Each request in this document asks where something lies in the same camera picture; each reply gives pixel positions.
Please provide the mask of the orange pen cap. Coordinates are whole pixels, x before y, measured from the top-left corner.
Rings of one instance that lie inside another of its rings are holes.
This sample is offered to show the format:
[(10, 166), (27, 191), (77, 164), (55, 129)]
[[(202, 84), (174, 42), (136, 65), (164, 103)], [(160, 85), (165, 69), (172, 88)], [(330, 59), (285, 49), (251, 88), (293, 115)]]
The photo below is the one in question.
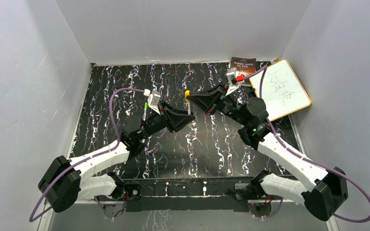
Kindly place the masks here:
[(188, 99), (188, 96), (190, 95), (190, 90), (185, 91), (185, 100), (187, 103), (190, 103), (190, 100)]

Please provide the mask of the green pen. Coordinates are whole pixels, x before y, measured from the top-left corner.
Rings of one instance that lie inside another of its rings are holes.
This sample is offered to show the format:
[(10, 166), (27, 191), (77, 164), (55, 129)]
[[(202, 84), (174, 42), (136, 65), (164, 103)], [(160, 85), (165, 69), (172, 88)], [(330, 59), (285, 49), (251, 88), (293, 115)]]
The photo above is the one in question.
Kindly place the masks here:
[(143, 120), (144, 121), (146, 120), (147, 110), (148, 110), (148, 103), (145, 102), (145, 104), (144, 104), (144, 112), (143, 112)]

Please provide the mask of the orange white pen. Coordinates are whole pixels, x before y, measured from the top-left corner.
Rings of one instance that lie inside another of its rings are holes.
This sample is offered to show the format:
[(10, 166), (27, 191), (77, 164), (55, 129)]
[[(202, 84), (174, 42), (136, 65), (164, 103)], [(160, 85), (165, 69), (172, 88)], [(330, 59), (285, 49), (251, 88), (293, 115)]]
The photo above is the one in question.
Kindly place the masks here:
[(187, 101), (186, 105), (187, 105), (187, 114), (188, 114), (188, 115), (191, 115), (191, 106), (190, 106), (190, 102), (188, 102), (188, 101)]

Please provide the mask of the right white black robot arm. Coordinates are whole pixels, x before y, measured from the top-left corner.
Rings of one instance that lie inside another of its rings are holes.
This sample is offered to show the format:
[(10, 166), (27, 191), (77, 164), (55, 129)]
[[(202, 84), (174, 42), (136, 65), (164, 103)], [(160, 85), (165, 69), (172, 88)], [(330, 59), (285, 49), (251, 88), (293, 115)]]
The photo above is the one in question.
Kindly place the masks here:
[(228, 84), (204, 91), (185, 92), (187, 101), (194, 103), (207, 115), (219, 111), (243, 125), (238, 130), (242, 141), (254, 150), (270, 157), (286, 168), (294, 180), (262, 171), (251, 181), (252, 194), (258, 199), (276, 195), (304, 205), (308, 212), (322, 221), (328, 221), (348, 198), (345, 173), (335, 167), (326, 170), (309, 162), (301, 153), (273, 134), (266, 121), (268, 112), (263, 99), (253, 97), (238, 104), (227, 94)]

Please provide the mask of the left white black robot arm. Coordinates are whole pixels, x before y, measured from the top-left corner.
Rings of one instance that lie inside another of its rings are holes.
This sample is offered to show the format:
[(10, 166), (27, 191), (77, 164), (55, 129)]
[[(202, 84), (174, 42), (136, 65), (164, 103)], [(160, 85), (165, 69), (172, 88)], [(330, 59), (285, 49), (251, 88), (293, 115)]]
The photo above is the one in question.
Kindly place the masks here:
[(119, 140), (99, 150), (71, 159), (55, 158), (38, 183), (51, 208), (60, 213), (77, 200), (102, 195), (112, 200), (121, 199), (125, 188), (119, 178), (96, 174), (137, 157), (145, 149), (146, 140), (160, 130), (179, 132), (196, 118), (193, 112), (174, 108), (166, 102), (159, 103), (157, 109), (145, 120), (136, 115), (127, 117), (118, 129)]

